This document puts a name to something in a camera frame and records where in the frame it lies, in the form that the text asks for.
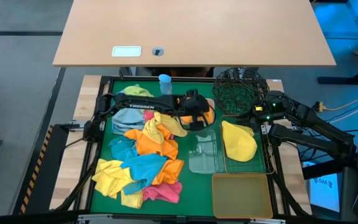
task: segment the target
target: orange cloth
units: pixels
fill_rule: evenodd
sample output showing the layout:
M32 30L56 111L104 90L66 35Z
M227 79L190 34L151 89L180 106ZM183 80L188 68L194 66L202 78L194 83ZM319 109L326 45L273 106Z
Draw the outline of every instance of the orange cloth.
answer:
M214 108L214 101L212 99L207 98L208 104ZM204 116L206 120L208 121L208 124L212 124L214 122L214 111L209 108L209 111L207 113L204 113ZM189 124L193 121L193 118L191 116L182 116L180 119L183 121L183 124ZM204 121L202 116L199 116L197 118L199 121Z
M185 164L182 160L167 160L160 172L154 178L152 185L159 185L162 182L174 184L179 177L181 168Z
M157 129L163 134L162 144L155 142L138 129L132 129L125 132L124 136L136 140L136 149L139 155L156 153L160 156L168 156L170 159L176 159L178 155L178 143L169 139L171 132L164 128L162 124L157 125Z

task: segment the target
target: wooden table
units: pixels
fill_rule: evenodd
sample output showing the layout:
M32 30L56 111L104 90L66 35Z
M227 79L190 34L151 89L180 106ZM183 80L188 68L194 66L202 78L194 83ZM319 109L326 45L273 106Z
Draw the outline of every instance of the wooden table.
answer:
M140 57L112 57L140 46ZM161 47L163 55L152 50ZM309 0L74 0L53 64L333 66Z
M100 79L100 76L94 75L87 75L84 77L73 119L82 121L91 119L95 107L95 99L98 95ZM271 90L283 90L281 80L267 80L267 83ZM290 125L287 120L281 120L280 123L284 125ZM73 142L81 137L81 131L70 133L68 135L67 143ZM83 163L85 147L86 143L80 142L78 144L72 145L71 147L68 147L65 150L50 204L51 209L58 207L77 184ZM285 183L288 190L294 196L295 200L301 205L301 207L306 212L311 214L310 203L306 193L305 181L303 180L303 174L297 150L291 145L282 144L279 147L279 151ZM85 207L87 192L88 184L85 186L83 191L80 208ZM278 211L279 213L283 213L281 194L277 186L275 188L275 192L278 202Z

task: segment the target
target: teal cloth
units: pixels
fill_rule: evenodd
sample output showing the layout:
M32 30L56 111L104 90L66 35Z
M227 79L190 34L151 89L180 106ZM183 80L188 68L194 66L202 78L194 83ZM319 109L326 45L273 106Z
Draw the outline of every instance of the teal cloth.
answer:
M112 158L115 160L126 161L138 156L136 149L134 149L135 141L125 136L112 139L109 146L111 148Z
M133 194L150 186L166 161L166 157L151 153L133 157L123 162L121 168L125 169L129 167L131 178L137 181L126 185L124 193L126 195Z

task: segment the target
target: pink cloth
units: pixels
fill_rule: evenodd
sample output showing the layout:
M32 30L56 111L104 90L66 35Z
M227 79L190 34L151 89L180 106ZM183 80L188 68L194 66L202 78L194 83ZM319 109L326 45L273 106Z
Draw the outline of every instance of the pink cloth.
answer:
M151 110L145 110L144 111L144 114L143 114L143 117L144 117L144 121L148 121L152 118L154 118L154 111L151 111Z
M179 182L150 185L143 189L143 201L149 198L151 200L160 199L171 203L178 203L181 189L182 185Z

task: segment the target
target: black and yellow tape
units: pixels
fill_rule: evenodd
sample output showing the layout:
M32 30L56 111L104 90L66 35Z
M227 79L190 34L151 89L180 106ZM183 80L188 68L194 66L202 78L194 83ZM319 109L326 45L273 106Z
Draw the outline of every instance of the black and yellow tape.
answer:
M20 212L19 212L20 214L25 214L25 208L29 204L31 191L34 188L35 181L37 180L38 173L40 172L42 159L44 159L45 151L47 150L47 146L49 143L50 135L52 134L52 130L53 130L53 125L49 126L44 143L42 144L40 156L38 157L37 163L34 168L34 172L32 173L31 180L29 182L29 186L27 187L27 191L26 191L26 194L23 199L23 204L20 208Z

